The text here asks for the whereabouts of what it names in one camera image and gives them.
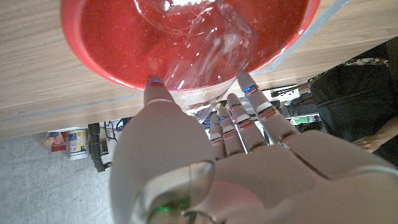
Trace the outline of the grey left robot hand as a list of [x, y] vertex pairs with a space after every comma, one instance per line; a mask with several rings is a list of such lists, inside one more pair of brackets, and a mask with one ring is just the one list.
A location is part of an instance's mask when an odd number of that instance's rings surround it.
[[110, 174], [115, 223], [396, 223], [397, 169], [330, 134], [304, 133], [238, 75], [210, 133], [152, 77]]

